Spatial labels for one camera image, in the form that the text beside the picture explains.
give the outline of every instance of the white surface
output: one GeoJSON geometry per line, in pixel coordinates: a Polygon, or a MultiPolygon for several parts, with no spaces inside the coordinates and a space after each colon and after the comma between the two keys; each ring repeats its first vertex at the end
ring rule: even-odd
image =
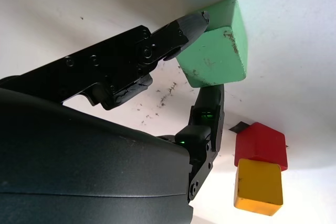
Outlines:
{"type": "MultiPolygon", "coordinates": [[[[0,78],[139,24],[154,31],[216,1],[0,0],[0,78]]],[[[225,126],[258,121],[286,135],[285,204],[271,218],[233,207],[235,136],[225,131],[214,169],[192,202],[193,223],[335,223],[335,0],[239,3],[249,39],[248,77],[226,85],[225,126]]],[[[186,124],[197,90],[185,84],[175,60],[161,63],[152,76],[147,92],[113,111],[93,108],[82,97],[67,105],[154,135],[174,134],[186,124]],[[173,96],[160,108],[173,82],[173,96]]]]}

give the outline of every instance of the dirt speck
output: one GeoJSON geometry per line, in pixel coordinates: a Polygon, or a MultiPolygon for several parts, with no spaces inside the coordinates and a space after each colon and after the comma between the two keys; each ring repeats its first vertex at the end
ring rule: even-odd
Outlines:
{"type": "Polygon", "coordinates": [[[226,37],[229,38],[229,40],[232,43],[233,51],[235,52],[235,54],[238,54],[238,48],[237,48],[237,45],[236,45],[236,42],[235,42],[235,38],[233,37],[233,34],[228,33],[227,31],[224,31],[223,36],[224,36],[224,38],[226,38],[226,37]]]}
{"type": "Polygon", "coordinates": [[[198,72],[197,72],[196,69],[193,70],[193,75],[194,75],[194,76],[198,76],[198,72]]]}
{"type": "Polygon", "coordinates": [[[209,67],[212,68],[212,66],[215,64],[215,62],[212,62],[209,58],[203,59],[204,63],[209,67]]]}

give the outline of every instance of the robotic arm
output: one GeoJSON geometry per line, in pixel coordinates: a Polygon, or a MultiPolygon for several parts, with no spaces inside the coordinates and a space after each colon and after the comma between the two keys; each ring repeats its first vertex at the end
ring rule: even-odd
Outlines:
{"type": "Polygon", "coordinates": [[[146,90],[208,25],[139,26],[0,81],[0,223],[190,223],[222,138],[224,86],[201,88],[188,125],[155,137],[62,106],[83,94],[111,110],[146,90]]]}

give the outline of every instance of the screw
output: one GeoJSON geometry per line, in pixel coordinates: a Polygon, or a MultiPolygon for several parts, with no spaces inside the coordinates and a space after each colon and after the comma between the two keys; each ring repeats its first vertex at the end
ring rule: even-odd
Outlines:
{"type": "Polygon", "coordinates": [[[65,57],[65,64],[66,64],[68,67],[72,67],[75,63],[74,63],[74,61],[71,59],[70,56],[67,56],[67,57],[65,57]]]}
{"type": "Polygon", "coordinates": [[[146,58],[149,59],[152,57],[152,50],[149,47],[145,47],[145,49],[142,52],[142,55],[146,58]]]}
{"type": "Polygon", "coordinates": [[[149,36],[148,36],[148,32],[147,32],[146,30],[143,30],[142,32],[143,32],[143,34],[142,34],[142,35],[143,35],[143,38],[144,38],[144,39],[148,39],[148,37],[149,37],[149,36]]]}
{"type": "Polygon", "coordinates": [[[92,56],[90,57],[90,59],[91,59],[91,61],[92,61],[92,64],[93,64],[95,67],[99,66],[99,63],[98,63],[98,57],[97,57],[96,55],[92,55],[92,56]]]}
{"type": "Polygon", "coordinates": [[[190,187],[191,196],[194,196],[195,192],[196,192],[195,184],[192,184],[191,187],[190,187]]]}

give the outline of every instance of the bolt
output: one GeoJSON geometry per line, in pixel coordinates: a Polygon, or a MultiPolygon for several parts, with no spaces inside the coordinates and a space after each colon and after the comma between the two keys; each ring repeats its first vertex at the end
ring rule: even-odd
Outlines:
{"type": "Polygon", "coordinates": [[[142,55],[146,58],[149,59],[152,57],[152,50],[149,47],[145,47],[145,49],[142,52],[142,55]]]}
{"type": "Polygon", "coordinates": [[[66,64],[68,67],[72,67],[75,63],[74,63],[74,61],[71,59],[70,56],[67,56],[67,57],[65,57],[65,64],[66,64]]]}
{"type": "Polygon", "coordinates": [[[96,55],[92,55],[92,56],[90,57],[90,59],[91,59],[91,61],[92,61],[92,64],[93,64],[95,67],[99,66],[99,63],[98,63],[98,57],[97,57],[96,55]]]}
{"type": "Polygon", "coordinates": [[[148,37],[149,37],[149,36],[148,36],[148,32],[147,32],[146,30],[143,30],[142,32],[143,32],[143,34],[142,34],[142,35],[143,35],[143,38],[144,38],[144,39],[148,39],[148,37]]]}

